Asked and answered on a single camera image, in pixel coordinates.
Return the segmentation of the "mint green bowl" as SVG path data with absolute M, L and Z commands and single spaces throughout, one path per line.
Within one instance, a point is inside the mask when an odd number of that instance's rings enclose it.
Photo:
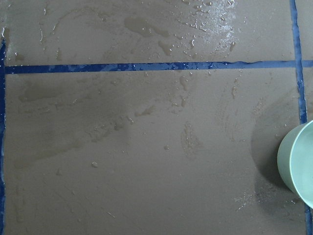
M 279 174 L 285 185 L 313 207 L 313 122 L 289 131 L 277 153 Z

